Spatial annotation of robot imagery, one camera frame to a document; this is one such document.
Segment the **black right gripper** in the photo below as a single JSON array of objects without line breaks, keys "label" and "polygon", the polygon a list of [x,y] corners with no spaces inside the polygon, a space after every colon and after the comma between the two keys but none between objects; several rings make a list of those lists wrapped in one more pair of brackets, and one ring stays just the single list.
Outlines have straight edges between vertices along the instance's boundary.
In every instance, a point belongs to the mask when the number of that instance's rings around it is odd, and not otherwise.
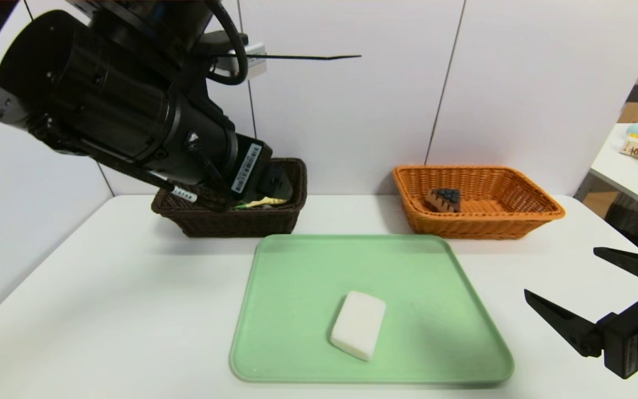
[{"label": "black right gripper", "polygon": [[[638,277],[638,253],[596,247],[593,254]],[[524,298],[580,356],[600,357],[604,351],[605,367],[621,379],[638,372],[638,301],[595,324],[530,290],[524,290]]]}]

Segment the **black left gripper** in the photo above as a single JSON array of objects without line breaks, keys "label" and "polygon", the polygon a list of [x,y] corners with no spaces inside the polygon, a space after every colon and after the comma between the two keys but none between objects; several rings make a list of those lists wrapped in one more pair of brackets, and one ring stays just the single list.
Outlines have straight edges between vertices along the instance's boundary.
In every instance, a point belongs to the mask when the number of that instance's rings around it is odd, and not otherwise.
[{"label": "black left gripper", "polygon": [[182,125],[182,182],[208,189],[223,202],[289,201],[294,189],[284,169],[269,163],[271,147],[235,128],[234,123]]}]

